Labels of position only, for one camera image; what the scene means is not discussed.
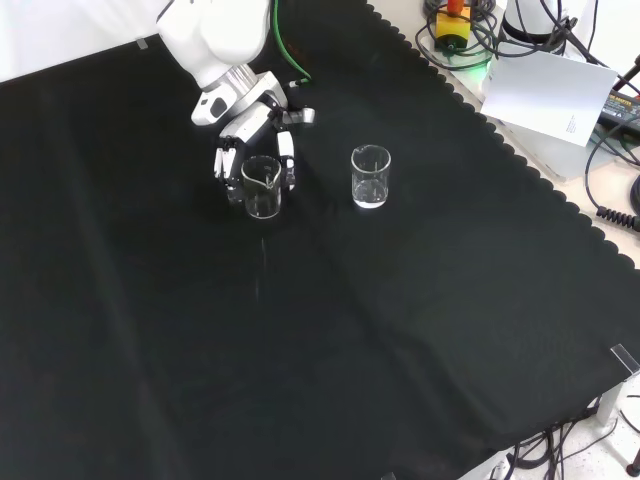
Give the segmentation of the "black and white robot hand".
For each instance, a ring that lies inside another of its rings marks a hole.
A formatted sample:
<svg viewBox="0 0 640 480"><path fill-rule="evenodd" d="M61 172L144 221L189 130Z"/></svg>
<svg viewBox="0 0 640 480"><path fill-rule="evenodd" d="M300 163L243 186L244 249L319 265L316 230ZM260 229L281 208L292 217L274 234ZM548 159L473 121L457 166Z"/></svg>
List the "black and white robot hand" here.
<svg viewBox="0 0 640 480"><path fill-rule="evenodd" d="M191 120L201 127L222 126L215 147L213 175L225 188L231 204L244 200L241 166L244 151L267 131L276 133L275 158L284 174L283 187L296 186L295 147L290 127L311 125L316 111L289 104L283 87L272 72L255 74L250 67L233 67L205 91Z"/></svg>

